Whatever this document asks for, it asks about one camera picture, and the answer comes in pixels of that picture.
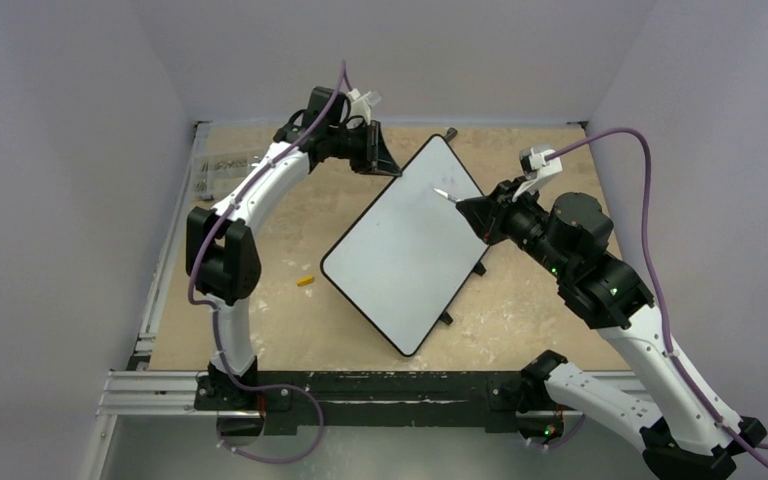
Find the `white board marker pen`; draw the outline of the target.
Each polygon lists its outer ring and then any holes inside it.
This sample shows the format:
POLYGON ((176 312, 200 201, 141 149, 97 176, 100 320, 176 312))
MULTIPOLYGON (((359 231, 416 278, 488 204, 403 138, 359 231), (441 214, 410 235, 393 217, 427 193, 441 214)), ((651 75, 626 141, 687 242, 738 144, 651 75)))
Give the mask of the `white board marker pen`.
POLYGON ((452 195, 452 194, 450 194, 450 193, 448 193, 446 191, 443 191, 443 190, 441 190, 439 188, 434 188, 433 191, 437 195, 439 195, 440 197, 442 197, 443 199, 447 200, 450 203, 457 204, 458 202, 460 202, 459 198, 457 198, 454 195, 452 195))

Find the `white whiteboard black frame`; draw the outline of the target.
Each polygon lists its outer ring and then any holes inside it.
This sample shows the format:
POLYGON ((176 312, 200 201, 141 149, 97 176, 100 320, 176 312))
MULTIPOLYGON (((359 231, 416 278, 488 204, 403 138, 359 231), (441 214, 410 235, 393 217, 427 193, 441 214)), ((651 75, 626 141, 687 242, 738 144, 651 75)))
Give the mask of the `white whiteboard black frame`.
POLYGON ((482 194, 448 141, 430 136, 320 262, 325 278, 402 356, 417 353, 472 275, 487 246, 433 189, 482 194))

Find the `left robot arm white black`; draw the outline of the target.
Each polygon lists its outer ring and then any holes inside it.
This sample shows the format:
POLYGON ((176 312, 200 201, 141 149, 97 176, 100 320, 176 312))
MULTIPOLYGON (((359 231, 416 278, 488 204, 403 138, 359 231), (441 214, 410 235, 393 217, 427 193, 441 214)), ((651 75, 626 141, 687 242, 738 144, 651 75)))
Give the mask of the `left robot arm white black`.
POLYGON ((380 100, 376 91, 314 88, 306 108, 277 129, 242 182, 212 207, 195 207, 186 218, 187 298, 209 311, 215 352, 208 378, 232 408, 249 407, 263 389, 249 333, 249 300, 262 273, 257 231, 327 159, 345 160, 360 175, 401 176, 372 117, 380 100))

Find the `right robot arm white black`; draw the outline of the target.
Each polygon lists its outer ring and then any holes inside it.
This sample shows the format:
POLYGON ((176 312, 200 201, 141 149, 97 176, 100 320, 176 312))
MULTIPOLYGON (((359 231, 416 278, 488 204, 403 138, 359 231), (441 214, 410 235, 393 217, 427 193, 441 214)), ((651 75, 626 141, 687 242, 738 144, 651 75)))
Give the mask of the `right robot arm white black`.
POLYGON ((518 181, 459 200, 457 211, 487 245, 515 243, 556 281, 565 306, 625 360, 647 392, 639 399, 547 350, 521 370, 519 410, 570 407, 622 436, 660 479, 725 479, 766 430, 737 414, 692 366, 677 367, 674 338, 638 273, 611 254, 612 220, 592 196, 568 192, 550 209, 518 181))

